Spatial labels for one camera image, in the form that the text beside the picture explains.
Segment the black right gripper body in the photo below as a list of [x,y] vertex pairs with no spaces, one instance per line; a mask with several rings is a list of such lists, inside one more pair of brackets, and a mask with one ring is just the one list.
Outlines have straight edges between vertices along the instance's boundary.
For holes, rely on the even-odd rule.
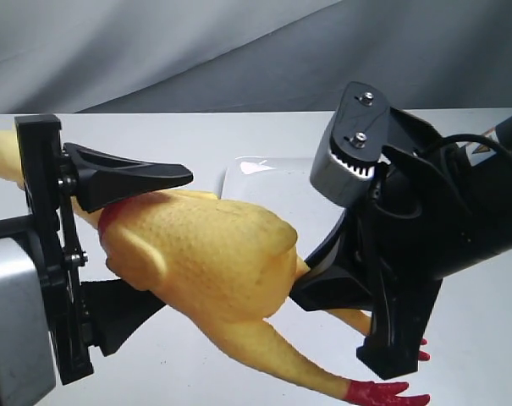
[[358,358],[379,377],[415,372],[442,280],[495,256],[499,226],[481,201],[482,160],[498,142],[440,135],[390,108],[388,140],[355,207],[359,254],[373,298],[372,326]]

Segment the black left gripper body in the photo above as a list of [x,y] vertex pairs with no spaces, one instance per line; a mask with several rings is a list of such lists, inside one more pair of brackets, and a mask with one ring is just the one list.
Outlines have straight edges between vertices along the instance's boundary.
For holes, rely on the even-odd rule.
[[27,206],[41,248],[39,278],[47,324],[64,385],[93,373],[85,337],[79,269],[87,262],[74,223],[77,178],[53,114],[14,119]]

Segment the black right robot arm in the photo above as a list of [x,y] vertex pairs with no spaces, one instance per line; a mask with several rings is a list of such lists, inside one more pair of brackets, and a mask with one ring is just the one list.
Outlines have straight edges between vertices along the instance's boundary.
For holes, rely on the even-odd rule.
[[444,278],[512,250],[512,116],[440,135],[389,108],[330,124],[311,184],[343,213],[290,297],[303,310],[369,310],[357,358],[388,380],[416,372]]

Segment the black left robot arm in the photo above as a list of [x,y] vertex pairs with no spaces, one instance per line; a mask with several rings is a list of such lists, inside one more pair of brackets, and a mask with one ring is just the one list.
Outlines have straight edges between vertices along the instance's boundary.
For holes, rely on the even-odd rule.
[[74,207],[94,214],[122,199],[192,182],[178,163],[143,162],[63,143],[54,114],[14,118],[15,159],[22,169],[27,214],[0,220],[0,239],[13,239],[35,265],[38,301],[64,385],[94,372],[91,346],[115,354],[163,308],[154,294],[120,280],[83,282],[88,261],[74,221]]

